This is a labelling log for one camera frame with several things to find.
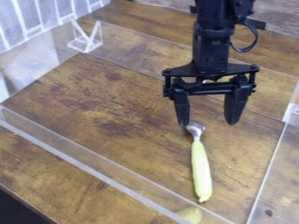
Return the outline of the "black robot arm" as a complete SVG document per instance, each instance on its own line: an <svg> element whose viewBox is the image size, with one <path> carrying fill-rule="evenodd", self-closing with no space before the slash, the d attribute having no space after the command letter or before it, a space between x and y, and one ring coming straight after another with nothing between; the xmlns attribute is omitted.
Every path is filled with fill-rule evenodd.
<svg viewBox="0 0 299 224"><path fill-rule="evenodd" d="M163 96L173 100L177 123L187 126L191 123L188 97L223 95L224 118L233 125L255 92L259 67L229 63L229 50L245 53L253 48L233 46L229 38L236 24L252 32L257 30L248 20L253 0L195 0L195 9L191 62L163 70Z"/></svg>

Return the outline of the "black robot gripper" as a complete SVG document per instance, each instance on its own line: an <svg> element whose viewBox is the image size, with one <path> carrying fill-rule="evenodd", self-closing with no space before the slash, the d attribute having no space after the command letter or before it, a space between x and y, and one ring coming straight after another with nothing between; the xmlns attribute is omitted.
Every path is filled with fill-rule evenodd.
<svg viewBox="0 0 299 224"><path fill-rule="evenodd" d="M183 127L189 123L189 99L188 94L183 90L176 90L173 92L171 79L195 77L197 79L196 83L200 83L204 80L216 81L220 77L229 75L229 47L232 47L237 53L245 53L257 43L257 29L253 24L249 21L239 21L239 23L244 25L255 35L255 40L247 47L236 47L229 40L235 28L219 30L207 29L196 22L193 24L191 62L184 66L163 70L163 96L173 98L177 123ZM235 86L232 92L225 94L224 117L229 125L235 125L239 122L249 95L251 86Z"/></svg>

